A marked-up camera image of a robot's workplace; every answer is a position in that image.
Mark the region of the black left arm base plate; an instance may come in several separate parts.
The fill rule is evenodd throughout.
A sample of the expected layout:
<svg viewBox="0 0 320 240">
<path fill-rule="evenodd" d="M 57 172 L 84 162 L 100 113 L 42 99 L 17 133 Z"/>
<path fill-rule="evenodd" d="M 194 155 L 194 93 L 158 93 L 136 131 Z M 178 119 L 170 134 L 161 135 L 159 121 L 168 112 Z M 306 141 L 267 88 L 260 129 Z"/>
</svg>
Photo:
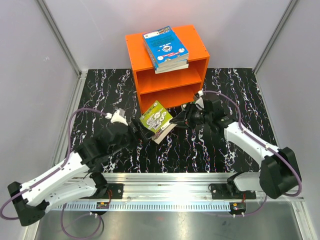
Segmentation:
<svg viewBox="0 0 320 240">
<path fill-rule="evenodd" d="M 101 199 L 121 200 L 124 193 L 124 184 L 122 183 L 109 183 L 106 192 L 100 197 Z"/>
</svg>

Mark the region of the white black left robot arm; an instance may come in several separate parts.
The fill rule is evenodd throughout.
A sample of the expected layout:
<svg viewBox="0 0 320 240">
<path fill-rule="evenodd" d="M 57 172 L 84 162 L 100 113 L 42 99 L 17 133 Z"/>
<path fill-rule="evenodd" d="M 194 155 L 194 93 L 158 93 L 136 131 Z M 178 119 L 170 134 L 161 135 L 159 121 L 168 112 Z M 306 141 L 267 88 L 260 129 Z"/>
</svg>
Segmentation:
<svg viewBox="0 0 320 240">
<path fill-rule="evenodd" d="M 7 188 L 20 224 L 32 225 L 55 207 L 77 199 L 105 197 L 109 184 L 102 174 L 102 163 L 153 136 L 154 132 L 136 119 L 129 125 L 114 122 L 42 175 L 25 183 L 12 182 Z"/>
</svg>

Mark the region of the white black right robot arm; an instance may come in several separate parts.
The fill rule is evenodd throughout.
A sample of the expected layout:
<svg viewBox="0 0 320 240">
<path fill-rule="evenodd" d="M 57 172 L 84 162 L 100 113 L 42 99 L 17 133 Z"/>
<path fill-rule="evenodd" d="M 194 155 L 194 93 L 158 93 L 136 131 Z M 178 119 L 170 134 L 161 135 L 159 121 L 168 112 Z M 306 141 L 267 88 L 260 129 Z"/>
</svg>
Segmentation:
<svg viewBox="0 0 320 240">
<path fill-rule="evenodd" d="M 198 100 L 183 106 L 170 123 L 178 128 L 194 129 L 208 125 L 210 130 L 247 153 L 259 165 L 259 172 L 240 172 L 227 179 L 226 192 L 233 199 L 247 191 L 264 192 L 277 199 L 297 187 L 302 189 L 295 153 L 289 147 L 279 148 L 259 138 L 239 121 L 225 113 L 220 100 Z"/>
</svg>

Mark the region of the blue back-cover book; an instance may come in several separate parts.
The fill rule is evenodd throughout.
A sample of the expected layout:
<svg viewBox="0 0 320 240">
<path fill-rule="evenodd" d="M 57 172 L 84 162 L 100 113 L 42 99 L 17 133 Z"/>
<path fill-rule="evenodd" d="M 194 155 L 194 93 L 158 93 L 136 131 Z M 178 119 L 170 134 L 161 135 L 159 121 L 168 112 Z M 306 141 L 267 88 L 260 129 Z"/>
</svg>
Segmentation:
<svg viewBox="0 0 320 240">
<path fill-rule="evenodd" d="M 149 46 L 159 67 L 168 65 L 169 60 L 189 59 L 189 51 L 170 26 L 144 33 L 142 39 Z"/>
</svg>

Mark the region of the blue 26-Storey Treehouse book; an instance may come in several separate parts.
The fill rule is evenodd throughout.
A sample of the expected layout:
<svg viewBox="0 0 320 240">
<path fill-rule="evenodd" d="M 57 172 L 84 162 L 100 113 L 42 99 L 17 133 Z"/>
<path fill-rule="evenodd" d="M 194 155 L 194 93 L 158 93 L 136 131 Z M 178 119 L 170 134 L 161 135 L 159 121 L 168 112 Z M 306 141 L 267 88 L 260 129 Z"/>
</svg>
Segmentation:
<svg viewBox="0 0 320 240">
<path fill-rule="evenodd" d="M 154 54 L 152 53 L 152 51 L 150 50 L 149 46 L 147 43 L 144 43 L 144 46 L 145 46 L 145 49 L 147 50 L 148 52 L 148 55 L 151 59 L 151 62 L 152 62 L 152 65 L 153 65 L 153 68 L 154 70 L 158 69 L 158 68 L 172 68 L 172 67 L 175 67 L 175 66 L 181 66 L 181 65 L 185 65 L 185 64 L 188 64 L 188 60 L 187 59 L 182 59 L 182 60 L 179 60 L 179 61 L 172 61 L 172 60 L 169 60 L 169 64 L 168 65 L 165 65 L 165 66 L 159 66 L 157 61 L 156 61 L 156 58 L 154 57 Z"/>
</svg>

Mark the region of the green 65-Storey Treehouse book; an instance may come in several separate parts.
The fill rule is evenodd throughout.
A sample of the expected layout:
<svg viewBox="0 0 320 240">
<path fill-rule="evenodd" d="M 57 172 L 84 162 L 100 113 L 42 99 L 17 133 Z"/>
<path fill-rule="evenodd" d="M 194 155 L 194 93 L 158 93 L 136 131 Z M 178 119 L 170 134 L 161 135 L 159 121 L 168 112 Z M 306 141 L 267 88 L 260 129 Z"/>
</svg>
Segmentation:
<svg viewBox="0 0 320 240">
<path fill-rule="evenodd" d="M 142 125 L 154 133 L 151 139 L 156 144 L 160 144 L 169 132 L 177 126 L 170 122 L 172 119 L 172 115 L 157 100 L 140 117 Z"/>
</svg>

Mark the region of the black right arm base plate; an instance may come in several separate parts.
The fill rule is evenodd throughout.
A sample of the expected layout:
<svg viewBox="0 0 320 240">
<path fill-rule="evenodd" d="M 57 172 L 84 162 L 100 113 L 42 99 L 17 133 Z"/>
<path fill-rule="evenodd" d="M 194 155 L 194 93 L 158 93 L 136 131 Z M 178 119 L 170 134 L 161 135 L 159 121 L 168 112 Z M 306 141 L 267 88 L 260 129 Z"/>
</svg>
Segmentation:
<svg viewBox="0 0 320 240">
<path fill-rule="evenodd" d="M 208 186 L 213 200 L 255 200 L 255 192 L 240 191 L 233 183 L 211 183 Z"/>
</svg>

